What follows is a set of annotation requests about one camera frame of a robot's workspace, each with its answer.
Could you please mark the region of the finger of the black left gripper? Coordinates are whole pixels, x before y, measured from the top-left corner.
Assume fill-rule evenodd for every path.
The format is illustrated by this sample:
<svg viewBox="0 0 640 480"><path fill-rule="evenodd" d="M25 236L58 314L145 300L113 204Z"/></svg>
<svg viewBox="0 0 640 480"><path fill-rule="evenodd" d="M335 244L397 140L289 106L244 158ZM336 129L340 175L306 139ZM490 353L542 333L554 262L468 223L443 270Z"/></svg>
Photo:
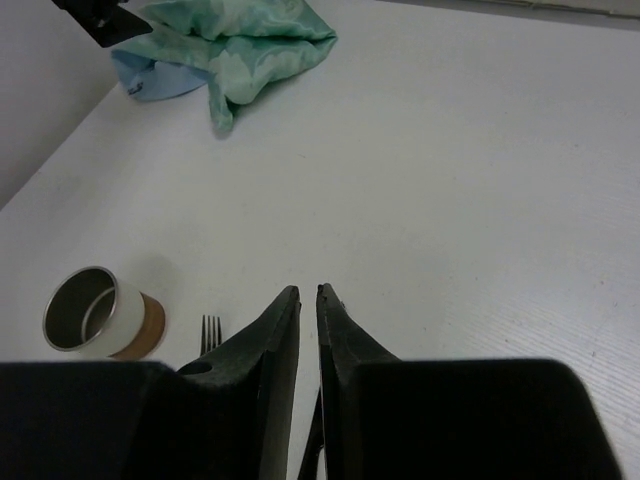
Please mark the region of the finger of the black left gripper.
<svg viewBox="0 0 640 480"><path fill-rule="evenodd" d="M120 0L53 0L102 48L151 32L142 18L121 7Z"/></svg>

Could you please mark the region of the green satin tablecloth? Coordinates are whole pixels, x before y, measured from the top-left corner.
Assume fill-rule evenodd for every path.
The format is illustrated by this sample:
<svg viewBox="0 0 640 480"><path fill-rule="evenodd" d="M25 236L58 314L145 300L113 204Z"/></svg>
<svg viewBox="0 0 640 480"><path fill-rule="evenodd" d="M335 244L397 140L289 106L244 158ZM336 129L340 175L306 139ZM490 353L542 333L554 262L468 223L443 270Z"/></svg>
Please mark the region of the green satin tablecloth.
<svg viewBox="0 0 640 480"><path fill-rule="evenodd" d="M234 114L271 83L319 65L338 37L305 1L159 1L145 5L150 33L114 50L209 73L211 122L230 132Z"/></svg>

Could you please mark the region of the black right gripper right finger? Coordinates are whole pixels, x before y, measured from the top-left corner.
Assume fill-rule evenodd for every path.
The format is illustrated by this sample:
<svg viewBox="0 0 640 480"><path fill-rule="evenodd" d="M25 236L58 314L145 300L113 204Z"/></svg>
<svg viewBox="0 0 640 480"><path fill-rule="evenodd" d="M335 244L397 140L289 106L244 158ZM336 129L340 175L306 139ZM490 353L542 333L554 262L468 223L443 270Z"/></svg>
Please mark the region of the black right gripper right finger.
<svg viewBox="0 0 640 480"><path fill-rule="evenodd" d="M315 479L399 479L405 470L402 362L355 322L333 286L318 286L320 386L299 470Z"/></svg>

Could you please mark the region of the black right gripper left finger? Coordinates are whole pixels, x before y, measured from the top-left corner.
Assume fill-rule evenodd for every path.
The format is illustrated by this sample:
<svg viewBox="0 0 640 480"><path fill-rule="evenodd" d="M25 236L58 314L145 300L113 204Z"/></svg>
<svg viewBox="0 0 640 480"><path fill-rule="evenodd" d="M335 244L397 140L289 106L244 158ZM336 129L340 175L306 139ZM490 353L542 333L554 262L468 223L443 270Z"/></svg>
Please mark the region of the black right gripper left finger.
<svg viewBox="0 0 640 480"><path fill-rule="evenodd" d="M284 479L299 360L300 294L285 287L259 317L178 373L206 394L194 479Z"/></svg>

